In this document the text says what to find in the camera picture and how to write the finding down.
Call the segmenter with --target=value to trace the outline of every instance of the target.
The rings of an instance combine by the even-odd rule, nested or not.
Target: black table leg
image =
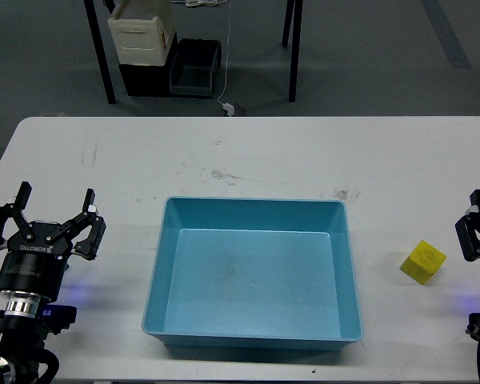
[[[290,36],[291,18],[294,15],[294,4],[295,4],[295,0],[286,1],[285,26],[282,30],[282,42],[281,42],[281,45],[284,47],[288,46],[288,37]]]
[[[302,2],[303,0],[295,0],[294,36],[291,41],[289,102],[295,102],[295,94],[297,93],[298,51],[301,43]]]
[[[110,13],[112,13],[112,11],[114,11],[114,8],[115,8],[114,0],[104,0],[104,1],[105,1],[106,8],[109,10]]]
[[[114,88],[112,87],[112,79],[110,78],[109,67],[106,64],[105,50],[103,49],[103,40],[99,31],[98,17],[94,8],[93,0],[84,0],[87,12],[87,20],[89,21],[90,33],[93,37],[94,49],[98,57],[99,69],[102,73],[103,85],[105,87],[106,99],[109,104],[115,104]]]

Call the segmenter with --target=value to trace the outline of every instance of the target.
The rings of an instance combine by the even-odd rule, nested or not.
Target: white cable
[[[224,75],[224,89],[222,90],[221,95],[217,98],[218,103],[224,107],[224,104],[221,102],[221,97],[224,96],[224,92],[226,92],[226,87],[227,87],[227,62],[228,59],[230,58],[230,36],[231,36],[231,3],[233,1],[230,0],[230,15],[229,15],[229,21],[228,21],[228,27],[227,27],[227,47],[226,47],[226,74]]]
[[[219,4],[224,4],[229,0],[175,0],[172,1],[173,4],[185,4],[189,8],[195,8],[197,6],[217,6]]]

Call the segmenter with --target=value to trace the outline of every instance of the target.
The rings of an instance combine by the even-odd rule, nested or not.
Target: blue plastic bin
[[[190,346],[338,350],[358,341],[345,205],[169,198],[142,328]]]

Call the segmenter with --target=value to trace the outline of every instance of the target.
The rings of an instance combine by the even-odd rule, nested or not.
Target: yellow foam block
[[[400,270],[411,276],[420,284],[425,284],[435,275],[446,256],[421,240],[400,266]]]

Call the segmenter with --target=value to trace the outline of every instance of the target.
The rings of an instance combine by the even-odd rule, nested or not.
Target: black box
[[[119,71],[128,96],[170,97],[170,66],[177,51],[178,39],[174,36],[164,66],[119,64]]]
[[[170,68],[170,93],[211,98],[221,58],[221,43],[217,40],[182,39]]]

